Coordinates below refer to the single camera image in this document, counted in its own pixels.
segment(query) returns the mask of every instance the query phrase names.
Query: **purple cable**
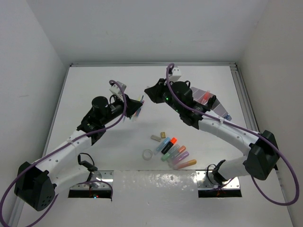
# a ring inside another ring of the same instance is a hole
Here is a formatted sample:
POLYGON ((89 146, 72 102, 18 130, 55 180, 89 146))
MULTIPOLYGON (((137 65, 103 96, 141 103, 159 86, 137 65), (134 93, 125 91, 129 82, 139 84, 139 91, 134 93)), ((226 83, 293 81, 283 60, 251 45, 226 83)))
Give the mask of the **purple cable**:
MULTIPOLYGON (((120 89, 120 91, 121 91, 121 93, 122 93, 123 102, 124 102, 124 108, 123 108, 123 112, 122 112, 122 114, 121 114, 121 117, 120 117, 115 123, 113 123, 112 125, 110 125, 110 126, 108 126, 108 127, 106 127, 106 128, 99 129, 99 130, 96 130, 96 131, 91 131, 91 132, 89 132, 89 133, 86 133, 86 134, 83 134, 83 135, 81 135, 81 136, 76 137, 75 139, 72 140, 73 142, 75 142, 75 141, 81 139, 81 138, 84 137, 84 136, 89 136, 89 135, 92 135, 92 134, 99 133, 99 132, 105 131, 105 130, 107 130, 107 129, 110 129, 110 128, 116 126, 116 125, 122 120, 123 116, 124 116, 125 113, 126 113, 126 97, 125 97, 125 94, 124 94, 124 92, 123 92, 121 86, 120 86, 117 82, 115 82, 114 80, 110 80, 109 83, 110 83, 110 85, 116 84, 117 87, 120 89)), ((0 222, 1 222, 1 224, 2 224, 4 227, 10 227, 10 226, 4 221, 4 218, 3 218, 3 214, 2 214, 2 213, 3 213, 3 204, 4 204, 4 201, 5 201, 5 198, 7 197, 9 191, 10 191, 11 188, 14 186, 14 184, 15 184, 15 183, 20 179, 20 177, 23 176, 28 170, 30 170, 31 168, 33 168, 34 166, 36 166, 36 165, 39 164, 40 162, 42 162, 42 161, 48 159, 50 156, 52 156, 52 155, 58 153, 59 151, 63 150, 64 148, 68 147, 69 145, 71 145, 71 143, 65 144, 64 146, 62 146, 62 147, 58 148, 57 150, 53 151, 52 153, 50 153, 50 154, 44 156, 43 158, 39 159, 38 161, 34 162, 34 163, 31 164, 28 168, 26 168, 25 170, 23 170, 23 171, 16 177, 16 179, 13 180, 13 182, 9 185, 9 187, 8 187, 7 190, 4 192, 4 194, 3 194, 2 198, 1 198, 1 201, 0 201, 0 222)), ((48 213, 48 211, 49 211, 50 208, 53 206, 53 204, 54 204, 54 202, 55 202, 56 199, 57 199, 57 195, 54 197, 52 203, 50 204, 50 206, 49 206, 49 208, 46 210, 46 212, 45 212, 39 219, 37 219, 35 222, 33 222, 32 224, 30 224, 30 225, 28 225, 28 226, 26 226, 26 227, 32 227, 32 226, 34 226, 35 224, 37 224, 37 223, 38 223, 38 222, 39 222, 39 221, 48 213)))
MULTIPOLYGON (((178 97, 175 95, 174 91, 172 90, 171 86, 170 86, 170 83, 169 83, 169 70, 170 68, 174 68, 175 67, 175 64, 174 63, 171 63, 168 65, 168 67, 166 68, 166 84, 167 84, 167 87, 169 88, 169 91, 171 93, 171 95, 174 97, 174 99, 181 105, 183 106, 184 108, 192 111, 192 112, 195 112, 195 113, 198 113, 198 114, 201 114, 201 115, 204 115, 206 117, 209 117, 213 120, 216 120, 216 121, 220 121, 219 118, 217 117, 213 117, 211 115, 208 115, 206 113, 203 113, 201 111, 198 111, 198 110, 195 110, 193 108, 190 108, 188 107, 187 105, 185 105, 183 102, 181 102, 178 97)), ((285 162, 285 164, 287 165, 287 167, 289 168, 292 176, 293 176, 293 179, 294 179, 294 184, 295 184, 295 196, 294 196, 294 199, 291 200, 290 202, 277 202, 277 201, 274 201, 272 199, 270 199, 269 197, 267 197, 262 191, 261 189, 259 188, 259 186, 257 185, 255 179, 253 176, 251 176, 252 178, 252 181, 253 183, 255 184, 256 188, 258 189, 258 191, 264 196, 265 199, 267 199, 268 201, 272 202, 273 204, 276 204, 276 205, 280 205, 280 206, 289 206, 289 205, 292 205, 294 204, 295 202, 298 201, 299 199, 299 196, 300 196, 300 186, 299 186, 299 182, 298 182, 298 178, 294 172, 294 169, 293 167, 291 166, 291 164, 289 163, 289 161, 286 159, 286 157, 282 154, 282 152, 280 152, 271 142, 269 142, 267 139, 265 139, 264 137, 262 137, 261 135, 251 131, 251 130, 248 130, 248 129, 245 129, 243 127, 240 127, 238 125, 234 125, 233 123, 229 122, 229 121, 223 121, 224 124, 227 124, 229 126, 232 126, 234 128, 237 128, 237 129, 240 129, 242 131, 245 131, 245 132, 248 132, 254 136, 257 136, 259 139, 261 139, 262 141, 266 142, 281 158, 282 160, 285 162)))
POLYGON ((105 181, 97 181, 97 180, 95 180, 95 181, 86 181, 86 182, 82 182, 82 183, 78 183, 78 184, 83 184, 83 183, 95 183, 95 182, 105 183, 105 184, 107 184, 107 185, 110 187, 110 190, 111 190, 110 200, 113 201, 113 187, 112 187, 109 183, 107 183, 107 182, 105 182, 105 181))

